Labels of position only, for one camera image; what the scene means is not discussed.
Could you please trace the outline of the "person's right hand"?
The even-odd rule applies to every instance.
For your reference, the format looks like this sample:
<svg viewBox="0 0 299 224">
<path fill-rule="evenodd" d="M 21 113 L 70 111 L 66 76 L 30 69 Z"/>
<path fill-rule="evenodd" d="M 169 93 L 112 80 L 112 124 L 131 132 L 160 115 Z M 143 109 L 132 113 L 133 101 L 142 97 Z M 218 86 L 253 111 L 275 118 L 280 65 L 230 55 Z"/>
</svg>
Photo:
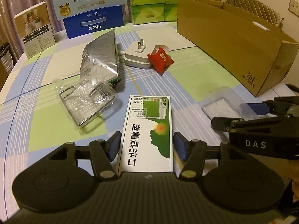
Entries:
<svg viewBox="0 0 299 224">
<path fill-rule="evenodd" d="M 299 161 L 290 160 L 289 166 L 291 171 L 293 202 L 296 202 L 299 199 Z"/>
</svg>

